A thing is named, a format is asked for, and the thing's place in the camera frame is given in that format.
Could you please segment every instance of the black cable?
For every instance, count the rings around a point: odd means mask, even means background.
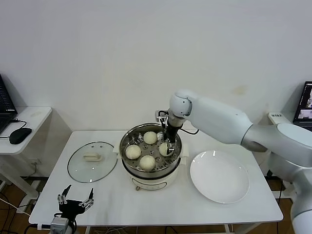
[[[167,226],[167,227],[165,228],[165,234],[167,234],[167,229],[168,229],[169,227],[172,228],[172,230],[174,230],[174,232],[175,232],[176,234],[178,234],[178,232],[176,231],[176,229],[173,228],[173,226]]]
[[[8,230],[2,230],[3,232],[6,232],[6,233],[13,233],[13,234],[18,234],[16,232],[12,232],[12,231],[8,231]]]
[[[30,176],[33,176],[34,174],[36,174],[36,172],[37,172],[37,164],[35,164],[35,171],[31,173],[29,176],[27,176],[26,178],[24,178],[24,180],[28,179]]]
[[[26,121],[24,121],[24,120],[19,120],[18,118],[13,119],[13,120],[10,121],[10,123],[18,123],[18,122],[24,123],[23,126],[21,126],[21,127],[18,128],[18,129],[21,129],[22,127],[24,127],[24,126],[27,124]],[[10,136],[0,136],[0,138],[9,138],[9,137],[10,137]]]
[[[13,218],[11,219],[11,222],[10,222],[10,225],[9,225],[9,228],[8,228],[9,232],[10,232],[10,230],[11,230],[11,225],[12,225],[12,223],[13,223],[13,220],[14,220],[14,218],[15,218],[15,215],[16,215],[16,212],[14,213]]]
[[[9,199],[6,197],[6,195],[4,195],[3,193],[0,192],[0,194],[6,199],[7,202],[9,202]],[[8,214],[6,215],[6,218],[5,218],[5,222],[3,224],[3,227],[1,228],[1,231],[0,231],[0,234],[3,232],[4,230],[4,227],[6,225],[6,222],[8,221],[8,218],[9,218],[9,215],[10,215],[10,210],[8,210]]]
[[[196,134],[199,132],[199,129],[197,129],[197,131],[194,132],[194,133],[188,132],[188,131],[186,131],[186,130],[184,130],[184,129],[182,129],[182,128],[180,128],[180,130],[182,130],[182,131],[184,131],[184,132],[186,132],[186,133],[188,133],[188,134],[191,134],[191,135],[196,135]]]
[[[74,220],[74,222],[72,222],[72,221],[68,222],[68,226],[72,228],[72,233],[74,234],[76,229],[77,229],[77,226],[75,225],[75,220]]]
[[[282,189],[283,189],[283,180],[281,180],[281,189],[279,191],[279,198],[278,198],[278,202],[277,202],[278,206],[279,206],[279,202],[280,202],[281,196],[282,196]],[[276,222],[276,232],[278,234],[278,222]]]
[[[74,229],[73,233],[75,233],[76,230],[77,230],[77,222],[76,222],[76,220],[74,220],[74,225],[75,225],[75,229]]]
[[[27,228],[24,230],[24,234],[27,234],[27,231],[29,228],[37,228],[38,227],[38,224],[30,224],[27,226]]]

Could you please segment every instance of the computer screen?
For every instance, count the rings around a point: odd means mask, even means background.
[[[0,114],[3,113],[16,113],[16,109],[0,75]]]
[[[304,85],[293,121],[312,121],[312,81]]]

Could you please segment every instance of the steamed bun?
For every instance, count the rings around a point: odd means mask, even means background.
[[[137,145],[129,145],[126,148],[126,156],[129,159],[136,159],[141,156],[141,148]]]
[[[146,155],[140,160],[140,168],[145,171],[150,171],[155,167],[155,159],[153,156]]]
[[[146,132],[143,136],[143,140],[146,144],[154,144],[157,142],[157,134],[154,132]]]
[[[168,149],[167,143],[164,142],[159,146],[159,153],[163,155],[164,157],[170,156],[173,152],[170,152],[169,154],[167,154],[167,149]]]

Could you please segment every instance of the white robotic arm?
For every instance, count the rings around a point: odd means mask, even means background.
[[[309,173],[302,170],[312,167],[312,132],[286,123],[253,125],[247,115],[238,109],[188,90],[180,90],[170,99],[166,130],[168,142],[175,140],[175,134],[185,120],[220,142],[242,145],[256,152],[269,149],[277,158],[282,157],[287,166],[295,165],[293,181],[290,182],[300,189],[298,199],[301,199],[292,210],[293,227],[297,234],[312,233],[311,222],[306,222],[312,217],[312,173],[311,170]],[[295,176],[298,168],[301,173]]]

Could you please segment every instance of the pot handle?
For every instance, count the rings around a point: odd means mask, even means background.
[[[183,144],[182,145],[182,152],[180,154],[182,165],[186,165],[188,157],[189,157],[189,146],[188,146],[188,144]]]
[[[114,153],[117,153],[117,159],[121,159],[120,152],[119,152],[119,145],[120,145],[120,142],[118,141],[118,142],[114,145],[114,149],[113,149],[113,152],[114,152]]]

